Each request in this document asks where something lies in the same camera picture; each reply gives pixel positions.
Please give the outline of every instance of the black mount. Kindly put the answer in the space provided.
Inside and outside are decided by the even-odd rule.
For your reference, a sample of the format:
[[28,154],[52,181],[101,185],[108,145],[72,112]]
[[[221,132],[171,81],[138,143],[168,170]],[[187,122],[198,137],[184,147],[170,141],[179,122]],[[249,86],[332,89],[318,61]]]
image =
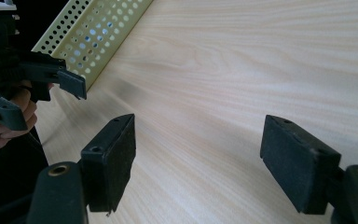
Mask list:
[[338,167],[341,155],[292,121],[266,116],[260,156],[297,212],[332,224],[358,224],[358,165]]

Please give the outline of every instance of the light wood surface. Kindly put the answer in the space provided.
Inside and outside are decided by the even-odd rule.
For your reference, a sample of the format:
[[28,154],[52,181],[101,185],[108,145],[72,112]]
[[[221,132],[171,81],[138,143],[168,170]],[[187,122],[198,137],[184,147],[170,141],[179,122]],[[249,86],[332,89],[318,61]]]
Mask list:
[[118,210],[92,223],[330,223],[299,214],[259,157],[267,114],[358,164],[358,1],[155,0],[78,101],[38,103],[50,163],[135,114]]

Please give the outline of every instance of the human hand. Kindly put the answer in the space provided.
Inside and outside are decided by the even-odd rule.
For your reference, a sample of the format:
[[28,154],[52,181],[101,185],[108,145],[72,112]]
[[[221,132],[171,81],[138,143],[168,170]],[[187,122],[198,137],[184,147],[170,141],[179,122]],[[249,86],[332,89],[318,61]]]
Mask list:
[[31,101],[31,93],[28,90],[21,88],[21,86],[31,87],[31,84],[29,82],[22,82],[18,86],[14,87],[16,88],[16,94],[10,101],[18,105],[21,109],[28,129],[24,131],[12,131],[5,125],[0,124],[0,148],[4,147],[10,139],[30,132],[36,124],[37,117],[34,112],[36,111],[37,106],[33,101]]

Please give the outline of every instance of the perforated metal panel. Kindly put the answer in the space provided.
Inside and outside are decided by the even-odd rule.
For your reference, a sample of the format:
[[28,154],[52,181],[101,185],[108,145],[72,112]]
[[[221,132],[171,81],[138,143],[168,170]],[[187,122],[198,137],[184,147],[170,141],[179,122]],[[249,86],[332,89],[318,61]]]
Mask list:
[[88,90],[152,1],[69,1],[33,51],[66,60]]

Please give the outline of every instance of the wooden table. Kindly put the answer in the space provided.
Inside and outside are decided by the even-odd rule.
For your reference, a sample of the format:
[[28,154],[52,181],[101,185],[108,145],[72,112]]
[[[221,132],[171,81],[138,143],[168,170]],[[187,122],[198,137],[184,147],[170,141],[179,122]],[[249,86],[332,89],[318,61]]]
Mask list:
[[358,1],[155,0],[78,101],[38,103],[50,163],[135,114],[118,210],[93,223],[330,223],[299,214],[259,157],[267,114],[358,164]]

